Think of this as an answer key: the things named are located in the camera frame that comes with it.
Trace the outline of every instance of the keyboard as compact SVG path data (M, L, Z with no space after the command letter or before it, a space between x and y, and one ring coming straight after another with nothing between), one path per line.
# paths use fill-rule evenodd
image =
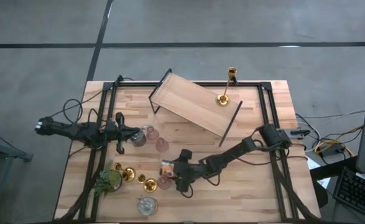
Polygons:
M365 177L358 175L345 167L338 177L333 198L365 215Z

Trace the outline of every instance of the gold candlestick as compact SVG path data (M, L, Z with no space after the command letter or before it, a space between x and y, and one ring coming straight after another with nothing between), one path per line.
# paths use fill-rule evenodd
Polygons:
M229 97L226 95L226 90L228 90L229 83L235 77L236 72L237 72L236 68L234 67L228 68L228 82L226 83L224 94L218 95L217 98L215 99L218 105L226 106L229 103Z

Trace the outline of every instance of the black wire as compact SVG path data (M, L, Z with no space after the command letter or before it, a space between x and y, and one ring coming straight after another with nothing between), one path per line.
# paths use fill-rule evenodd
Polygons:
M305 124L307 124L310 128L315 130L315 128L303 116L299 115L298 113L296 113L295 115L301 118L305 122Z
M344 160L346 160L346 156L345 156L344 151L343 152L340 152L340 153L344 156Z
M13 147L13 148L14 148L14 149L16 149L16 150L23 152L22 150L20 150L20 149L16 148L15 146L13 146L11 143L7 142L7 141L6 141L5 139L3 139L1 136L0 136L0 139L1 139L3 142L5 142L8 146L11 146L11 147Z
M298 145L298 146L303 146L304 147L304 151L307 150L307 146L301 143L293 143L292 145Z
M323 156L320 156L320 159L322 159L323 160L323 162L326 164L326 165L328 165L329 163L327 163L326 161L325 161L325 159L323 158Z
M89 123L90 122L90 118L91 118L91 112L92 111L94 111L94 113L97 115L97 116L99 116L98 115L98 112L96 112L96 110L94 109L94 108L92 108L92 109L90 109L90 112L88 112L88 119L87 119L87 122Z
M119 76L118 76L118 79L117 79L116 81L114 81L112 84L115 84L115 83L116 83L116 82L118 82L118 81L123 81L124 79L130 79L130 80L132 80L131 78L128 78L128 77L123 78L121 75L119 75ZM99 91L99 92L95 93L95 95L93 95L91 98L88 98L87 100L82 101L82 102L81 102L81 103L79 103L79 104L76 104L76 105L70 106L70 107L68 107L68 108L65 108L64 110L60 110L60 111L58 111L58 112L54 113L53 115L51 115L51 116L49 116L49 117L50 117L50 118L52 118L53 116L58 115L58 114L62 113L63 111L70 110L70 109L72 109L72 108L75 108L76 106L79 106L80 104L86 103L86 102L88 102L88 101L92 100L93 98L95 98L96 96L98 96L99 94L101 94L102 92L105 92L105 91L107 91L108 89L110 89L110 88L112 88L112 87L113 87L113 85L109 85L109 86L108 86L108 87L106 87L105 89L103 89L103 90L101 90L101 91Z
M86 146L82 147L81 149L79 149L79 150L77 150L77 151L74 151L73 153L71 153L71 154L68 156L68 159L69 159L69 158L71 158L71 156L72 156L72 155L74 155L74 154L76 154L76 153L80 152L81 150L83 150L83 149L85 149L85 148L86 148Z
M264 143L262 143L262 141L258 139L253 140L253 142L258 142L261 145L261 147L264 147Z
M299 115L298 113L296 113L295 115L301 118L305 122L305 124L308 125L308 127L310 127L312 130L315 131L315 128L303 116ZM318 138L312 137L310 134L308 134L308 136L316 139L316 141L312 144L312 148L314 147L315 144L318 144L320 141L320 135L318 134L317 131L315 131L315 134L318 136Z
M191 197L193 197L193 187L192 187L192 184L189 184L189 187L190 187L190 191L192 192L192 194L191 194L191 195L189 195L189 196L186 196L183 192L181 192L182 196L184 196L184 197L186 197L186 198L191 198Z
M333 134L328 134L328 135L326 135L325 137L323 137L323 138L327 138L328 136L332 136L332 135L345 135L345 134L351 134L351 133L355 133L356 131L359 131L359 130L361 130L363 127L361 127L361 128L359 128L359 129L357 129L357 130L355 130L355 131L347 131L347 132L345 132L345 133L333 133Z
M95 98L96 96L98 96L99 94L101 94L102 92L107 91L107 90L108 90L108 89L110 89L112 86L113 86L113 85L109 85L109 86L108 86L108 87L106 87L104 90L102 90L102 91L99 91L99 92L95 93L95 95L93 95L91 98L88 98L87 100L85 100L85 101L83 101L83 102L81 102L81 103L79 102L79 104L76 104L76 105L70 106L70 107L68 107L68 108L65 108L64 110L58 111L58 112L54 113L53 115L51 115L51 116L49 116L49 117L50 117L50 118L52 118L53 116L58 115L58 114L62 113L63 111L70 110L70 109L72 109L72 108L75 108L76 106L79 106L80 104L86 103L86 102L88 102L88 101L92 100L93 98Z
M66 105L71 102L71 101L75 101L77 102L77 105L80 106L80 110L79 110L79 115L77 116L77 119L76 121L72 121L68 115L66 114ZM65 118L71 123L71 124L76 124L80 119L81 117L83 116L83 105L76 99L69 99L67 100L64 104L63 104L63 107L62 107L62 112L63 112L63 115L65 116Z
M354 138L352 138L351 140L349 140L349 141L345 141L345 142L340 142L340 143L331 143L331 142L324 142L324 140L332 140L332 141L335 141L334 139L330 139L330 138L321 138L321 139L317 139L317 138L315 138L315 137L313 137L313 136L311 136L311 135L308 135L308 136L310 136L311 138L313 138L313 139L316 139L317 141L320 141L320 142L323 142L323 143L325 143L325 144L331 144L331 145L339 145L339 144L345 144L345 143L349 143L349 142L351 142L351 141L354 141L356 138L358 138L358 136L361 134L361 132L362 132L362 128L361 129L359 129L360 131L357 133L357 135L354 137Z
M364 111L357 111L354 113L350 113L350 114L357 114L357 113L364 113ZM336 114L336 115L330 115L330 116L317 116L317 117L307 117L307 116L303 116L302 118L306 118L306 119L316 119L316 118L332 118L332 117L337 117L337 116L344 116L345 114Z
M285 157L287 157L287 156L290 155L290 149L286 148L285 150L287 150L287 153L286 153L286 156L285 156Z
M363 128L361 128L361 130L358 132L358 134L354 138L352 138L349 141L341 142L341 144L345 144L345 143L349 143L351 141L354 141L361 134L362 130L363 130Z
M308 160L308 158L307 157L305 157L305 156L287 156L285 159L288 159L288 158L304 158L304 159L306 159L306 160ZM243 160L243 159L240 159L240 158L237 158L237 157L235 157L235 159L237 159L237 160L239 160L239 161L241 161L241 162L244 162L244 163L246 163L246 164L249 164L249 165L252 165L252 166L263 166L263 165L268 165L268 164L270 164L271 163L271 161L269 161L269 162L262 162L262 163L253 163L253 162L249 162L249 161L245 161L245 160Z
M221 171L218 172L218 182L216 184L212 183L212 181L206 177L201 176L203 179L207 180L212 186L218 186L221 182Z

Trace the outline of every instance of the wooden tray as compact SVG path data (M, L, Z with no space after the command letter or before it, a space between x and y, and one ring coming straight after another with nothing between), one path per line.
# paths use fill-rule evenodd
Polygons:
M166 76L150 100L222 137L221 146L243 102L230 100L226 106L220 106L216 103L218 94L211 90L174 73Z

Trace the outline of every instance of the tilted wooden board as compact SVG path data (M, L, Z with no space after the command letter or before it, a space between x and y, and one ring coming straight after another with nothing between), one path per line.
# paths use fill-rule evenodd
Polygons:
M84 100L102 90L103 82L88 82ZM297 120L286 81L272 81L274 98L281 128L296 128ZM216 94L221 94L224 88L207 88ZM141 127L145 124L154 125L160 135L168 140L170 149L159 153L155 149L155 142L149 141L143 147L134 147L131 143L124 143L125 155L116 152L116 142L109 144L106 160L120 162L122 166L133 167L137 175L145 174L147 178L158 178L162 159L173 160L178 157L181 149L193 151L191 163L209 156L221 153L241 139L250 135L253 130L262 125L261 107L259 105L258 90L255 87L231 87L229 96L233 101L243 101L243 105L225 139L218 147L220 137L203 128L177 116L165 109L160 109L154 115L148 96L152 87L119 87L116 93L114 114L122 112L126 118L126 125ZM100 95L83 104L84 111L81 121L86 121L91 108L98 109ZM266 97L267 111L272 122L268 97ZM82 147L82 143L74 142L71 152ZM290 148L291 156L304 156L301 146ZM84 149L74 154L68 161L63 179L62 189L55 211L55 218L61 217L73 205L83 190L90 150ZM252 152L242 156L250 162L267 162L269 154ZM288 159L293 187L304 204L317 216L320 216L312 180L307 162L303 158ZM217 177L211 179L217 183ZM144 191L137 180L123 183L119 191L101 197L98 207L98 222L276 222L280 221L274 180L270 165L250 166L239 161L231 162L221 173L221 183L215 187L204 179L192 184L194 195L187 199L175 190L175 184L168 190L157 189L154 193ZM159 202L157 213L144 217L137 211L138 199L150 196ZM86 216L90 216L92 193L88 201ZM287 213L290 214L289 202L284 192Z
M206 88L170 73L153 95L152 101L222 137L239 103L230 100L226 106L220 106L216 103L217 96Z

